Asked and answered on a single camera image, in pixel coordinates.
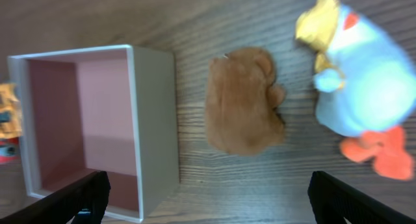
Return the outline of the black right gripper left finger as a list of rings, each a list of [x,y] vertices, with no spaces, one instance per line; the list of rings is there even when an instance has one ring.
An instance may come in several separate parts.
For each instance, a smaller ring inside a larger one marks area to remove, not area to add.
[[[95,171],[1,219],[1,224],[101,223],[111,185],[105,171]]]

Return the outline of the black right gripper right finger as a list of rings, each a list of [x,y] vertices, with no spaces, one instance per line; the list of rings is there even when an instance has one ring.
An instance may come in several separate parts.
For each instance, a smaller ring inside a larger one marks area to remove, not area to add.
[[[324,171],[312,173],[307,193],[317,224],[415,224]]]

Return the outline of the yellow toy bulldozer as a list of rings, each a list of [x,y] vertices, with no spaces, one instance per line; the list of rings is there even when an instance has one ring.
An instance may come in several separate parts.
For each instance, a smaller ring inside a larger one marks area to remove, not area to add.
[[[20,137],[21,105],[16,94],[16,85],[13,83],[1,84],[1,138],[10,139]]]

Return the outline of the white plush duck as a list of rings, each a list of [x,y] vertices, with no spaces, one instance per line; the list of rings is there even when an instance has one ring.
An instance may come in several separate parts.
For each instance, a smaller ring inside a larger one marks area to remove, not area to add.
[[[371,160],[380,176],[412,179],[402,125],[415,111],[415,65],[405,50],[340,0],[317,0],[297,19],[295,38],[317,53],[315,115],[343,137],[341,153]]]

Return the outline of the brown plush bear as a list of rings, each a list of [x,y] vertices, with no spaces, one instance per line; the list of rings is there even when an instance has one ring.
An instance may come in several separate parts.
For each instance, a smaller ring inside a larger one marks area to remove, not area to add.
[[[205,97],[207,142],[240,156],[282,143],[285,125],[276,109],[284,98],[267,50],[243,47],[212,59]]]

